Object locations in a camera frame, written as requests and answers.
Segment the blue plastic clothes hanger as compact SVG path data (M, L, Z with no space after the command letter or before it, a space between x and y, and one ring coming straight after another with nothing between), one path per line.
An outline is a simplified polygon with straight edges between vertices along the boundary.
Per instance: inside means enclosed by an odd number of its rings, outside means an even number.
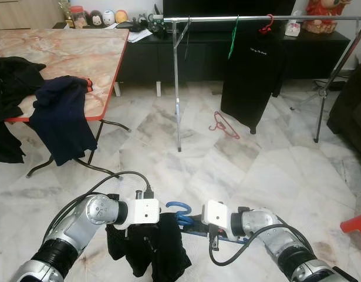
M190 225L192 223L191 218L202 214L192 215L191 207L183 202L167 202L165 204L165 207L173 207L173 206L180 207L180 210L175 212L177 223L180 226L180 231L182 231L182 233L190 234ZM248 241L248 236L226 237L225 232L222 230L220 233L220 240L229 241L237 244L243 244Z

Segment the black garment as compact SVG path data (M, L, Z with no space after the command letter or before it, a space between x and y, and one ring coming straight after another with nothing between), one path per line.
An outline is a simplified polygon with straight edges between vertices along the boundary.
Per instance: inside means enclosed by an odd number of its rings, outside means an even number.
M44 84L43 63L31 62L18 56L0 58L0 162L22 163L22 143L4 121L23 115L19 104L32 96Z
M108 252L113 260L126 258L135 277L142 277L151 266L154 282L175 282L191 266L191 261L183 247L182 234L175 214L160 214L156 224L137 224L130 227L158 227L158 248L156 250L130 250L129 228L116 229L108 224Z

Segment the red plastic clothes hanger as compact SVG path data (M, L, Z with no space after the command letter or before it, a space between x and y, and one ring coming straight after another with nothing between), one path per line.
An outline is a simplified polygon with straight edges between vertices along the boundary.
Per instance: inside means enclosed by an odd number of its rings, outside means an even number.
M267 14L267 16L269 17L269 22L258 30L261 35L266 35L272 31L271 26L274 24L274 16L272 14Z
M89 78L79 77L79 83L84 87L85 92L93 91L93 83Z
M210 131L220 130L225 133L225 135L228 135L232 139L240 139L240 135L237 133L237 131L234 129L231 124L228 123L225 116L223 116L220 111L214 112L214 121L215 123L211 126L209 126Z

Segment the green plastic clothes hanger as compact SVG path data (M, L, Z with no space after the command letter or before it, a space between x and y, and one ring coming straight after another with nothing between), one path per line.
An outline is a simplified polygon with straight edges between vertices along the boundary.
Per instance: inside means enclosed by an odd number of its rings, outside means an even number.
M235 46L235 39L236 39L236 35L237 35L238 23L239 23L239 15L236 16L235 24L234 24L234 27L233 27L233 31L231 32L231 43L230 43L230 48L229 48L229 52L228 52L227 59L231 59L232 54L233 54L233 51L234 51L234 46Z

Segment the red plastic stool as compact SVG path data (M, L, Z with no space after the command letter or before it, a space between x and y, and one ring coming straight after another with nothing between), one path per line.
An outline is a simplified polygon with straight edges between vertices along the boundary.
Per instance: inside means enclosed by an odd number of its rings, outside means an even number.
M346 220L339 224L339 228L344 233L352 233L353 231L359 231L361 234L361 215L354 217L350 220Z

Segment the black printed t-shirt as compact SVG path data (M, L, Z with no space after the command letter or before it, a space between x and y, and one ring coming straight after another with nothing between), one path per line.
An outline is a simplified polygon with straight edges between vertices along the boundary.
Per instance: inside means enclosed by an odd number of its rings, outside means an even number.
M257 133L269 98L282 83L287 54L270 31L237 32L228 54L220 109Z

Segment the black low tv cabinet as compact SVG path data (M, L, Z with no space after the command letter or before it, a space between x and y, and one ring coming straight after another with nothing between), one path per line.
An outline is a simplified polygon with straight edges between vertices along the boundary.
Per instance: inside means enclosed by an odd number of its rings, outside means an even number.
M231 23L222 22L220 31L201 31L194 26L188 32L189 44L178 46L178 70L181 81L222 80L231 43ZM278 32L287 59L285 79L327 79L350 39L333 32L314 34L303 31L294 38ZM117 70L119 82L173 82L172 39L150 35L137 43L128 43ZM282 88L277 87L274 96Z

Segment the dark brown fabric sofa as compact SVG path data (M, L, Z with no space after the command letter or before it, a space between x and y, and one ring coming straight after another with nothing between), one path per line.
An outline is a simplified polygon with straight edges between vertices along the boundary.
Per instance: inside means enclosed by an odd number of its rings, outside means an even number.
M361 154L361 64L351 73L330 110L328 128Z

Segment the white paper stack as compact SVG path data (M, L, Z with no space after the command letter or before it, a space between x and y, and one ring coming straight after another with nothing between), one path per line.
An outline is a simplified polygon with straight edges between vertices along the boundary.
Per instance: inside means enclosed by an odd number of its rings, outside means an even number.
M146 38L152 34L153 33L148 29L144 29L140 32L129 32L129 35L127 36L127 41L129 41L131 43L135 43L135 42L140 41L143 38Z

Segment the black remote control caddy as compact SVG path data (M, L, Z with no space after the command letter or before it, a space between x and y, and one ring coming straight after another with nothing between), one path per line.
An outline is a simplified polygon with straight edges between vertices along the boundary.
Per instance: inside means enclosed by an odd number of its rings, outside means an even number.
M165 32L164 15L149 14L140 18L134 17L131 21L119 22L116 29L128 29L130 32L148 30L153 34Z

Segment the white tissue box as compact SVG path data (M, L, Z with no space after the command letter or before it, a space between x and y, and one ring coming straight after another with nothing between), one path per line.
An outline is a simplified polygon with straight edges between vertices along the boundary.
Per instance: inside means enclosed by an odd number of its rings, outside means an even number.
M286 24L285 36L298 37L302 29L302 22L291 19Z

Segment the black flat screen television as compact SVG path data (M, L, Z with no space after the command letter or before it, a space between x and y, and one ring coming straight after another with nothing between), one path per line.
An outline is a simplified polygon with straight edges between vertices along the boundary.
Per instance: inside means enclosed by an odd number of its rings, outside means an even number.
M296 0L163 0L164 16L290 15Z

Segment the white round toy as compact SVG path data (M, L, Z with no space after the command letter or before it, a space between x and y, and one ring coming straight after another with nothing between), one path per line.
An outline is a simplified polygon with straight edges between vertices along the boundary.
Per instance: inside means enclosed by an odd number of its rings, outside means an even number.
M116 23L116 16L115 13L111 10L103 11L103 24L105 26L110 26Z

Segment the black round toy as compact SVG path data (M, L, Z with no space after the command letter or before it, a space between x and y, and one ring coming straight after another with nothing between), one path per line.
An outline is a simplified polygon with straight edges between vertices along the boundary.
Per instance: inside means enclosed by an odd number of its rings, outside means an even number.
M90 26L95 26L98 28L103 27L102 13L100 13L100 11L98 11L98 10L93 10L93 11L89 12L86 15L86 19Z

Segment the light wooden door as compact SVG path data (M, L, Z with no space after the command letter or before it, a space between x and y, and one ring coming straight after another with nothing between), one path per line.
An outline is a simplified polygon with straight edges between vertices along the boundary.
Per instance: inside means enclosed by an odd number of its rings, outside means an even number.
M63 21L57 0L0 0L0 30L51 29Z

